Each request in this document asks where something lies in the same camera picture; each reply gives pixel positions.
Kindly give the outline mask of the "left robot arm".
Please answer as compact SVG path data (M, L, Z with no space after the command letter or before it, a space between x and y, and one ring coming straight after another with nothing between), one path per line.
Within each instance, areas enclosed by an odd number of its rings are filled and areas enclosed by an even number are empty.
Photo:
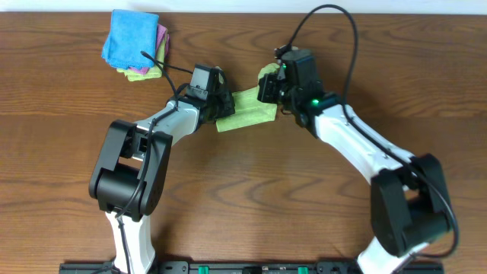
M116 255L102 273L150 273L155 268L151 214L164 189L172 147L201 125L234 114L226 84L182 84L165 108L130 123L113 121L91 175L89 194L105 212Z

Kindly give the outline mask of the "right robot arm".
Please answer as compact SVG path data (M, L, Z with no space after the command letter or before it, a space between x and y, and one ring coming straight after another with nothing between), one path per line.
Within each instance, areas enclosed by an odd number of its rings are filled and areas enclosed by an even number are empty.
M319 80L299 87L278 73L259 80L258 100L280 104L299 126L331 145L371 186L374 238L357 258L363 273L401 273L422 250L457 232L438 159L388 142Z

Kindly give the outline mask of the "green microfiber cloth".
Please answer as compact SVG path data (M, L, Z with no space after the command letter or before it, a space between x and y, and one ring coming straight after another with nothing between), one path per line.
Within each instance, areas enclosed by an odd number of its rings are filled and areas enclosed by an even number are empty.
M277 105L262 103L257 100L259 85L245 91L232 94L235 113L225 118L217 119L218 132L227 132L260 123L272 122L277 114Z

